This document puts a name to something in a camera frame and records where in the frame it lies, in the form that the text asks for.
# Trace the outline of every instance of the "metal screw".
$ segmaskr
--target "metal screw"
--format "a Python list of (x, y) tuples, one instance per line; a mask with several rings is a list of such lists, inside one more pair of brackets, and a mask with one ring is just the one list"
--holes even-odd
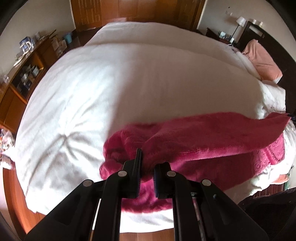
[(128, 173), (126, 171), (120, 171), (118, 172), (118, 176), (125, 177)]
[(176, 175), (176, 172), (174, 172), (174, 171), (168, 171), (167, 172), (168, 177), (174, 177), (175, 175)]
[(206, 187), (208, 187), (208, 186), (211, 186), (211, 181), (210, 180), (208, 180), (208, 179), (204, 179), (203, 181), (202, 181), (202, 184), (204, 185), (204, 186), (206, 186)]
[(89, 186), (91, 186), (92, 185), (92, 181), (91, 180), (85, 180), (84, 182), (83, 182), (83, 186), (85, 186), (85, 187), (89, 187)]

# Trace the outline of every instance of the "white duvet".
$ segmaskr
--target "white duvet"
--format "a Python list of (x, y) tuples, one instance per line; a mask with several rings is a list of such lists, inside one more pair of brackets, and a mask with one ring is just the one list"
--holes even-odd
[[(157, 23), (108, 24), (58, 60), (28, 103), (11, 153), (27, 206), (47, 214), (83, 180), (100, 181), (103, 144), (128, 123), (227, 111), (284, 112), (285, 91), (213, 39)], [(239, 202), (287, 173), (295, 133), (289, 124), (280, 164), (226, 193)], [(172, 227), (172, 210), (121, 215), (121, 232)]]

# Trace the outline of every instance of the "bottle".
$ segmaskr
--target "bottle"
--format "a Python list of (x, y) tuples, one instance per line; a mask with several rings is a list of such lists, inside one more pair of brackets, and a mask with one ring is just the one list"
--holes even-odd
[(8, 77), (7, 74), (6, 74), (6, 75), (4, 75), (4, 77), (3, 77), (3, 82), (4, 82), (4, 83), (8, 83), (8, 81), (9, 81), (9, 77)]
[(0, 167), (6, 168), (8, 170), (15, 170), (15, 163), (9, 157), (5, 155), (0, 156)]

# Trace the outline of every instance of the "pillow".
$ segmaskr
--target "pillow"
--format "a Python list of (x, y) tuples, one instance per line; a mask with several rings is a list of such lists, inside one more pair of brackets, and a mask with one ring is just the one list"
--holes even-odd
[(278, 179), (276, 179), (274, 182), (272, 182), (271, 184), (284, 184), (289, 180), (289, 176), (288, 174), (284, 174), (284, 175), (280, 175)]
[(280, 81), (283, 76), (281, 70), (258, 40), (251, 40), (242, 53), (252, 62), (261, 80), (273, 81), (276, 84)]

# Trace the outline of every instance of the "plastic bag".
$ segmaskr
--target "plastic bag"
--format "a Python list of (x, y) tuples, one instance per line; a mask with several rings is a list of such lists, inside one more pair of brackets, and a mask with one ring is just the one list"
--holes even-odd
[(15, 168), (14, 162), (3, 152), (15, 145), (15, 140), (10, 131), (1, 129), (0, 133), (0, 167), (12, 170)]

